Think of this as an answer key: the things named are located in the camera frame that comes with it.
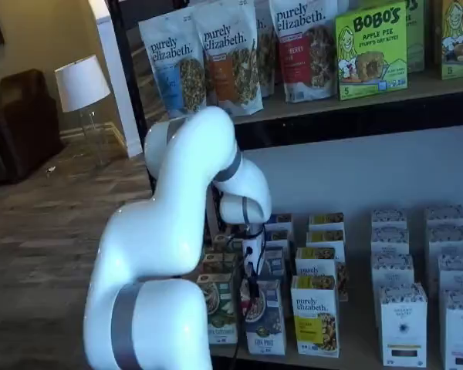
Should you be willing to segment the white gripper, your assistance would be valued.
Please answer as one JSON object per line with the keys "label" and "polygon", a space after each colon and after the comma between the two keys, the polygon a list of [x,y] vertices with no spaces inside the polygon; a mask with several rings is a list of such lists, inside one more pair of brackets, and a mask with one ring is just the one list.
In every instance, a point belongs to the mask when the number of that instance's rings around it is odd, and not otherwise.
{"label": "white gripper", "polygon": [[249,294],[252,300],[257,299],[260,295],[256,275],[260,274],[263,265],[263,242],[263,230],[254,235],[246,236],[242,241],[245,276],[248,277]]}

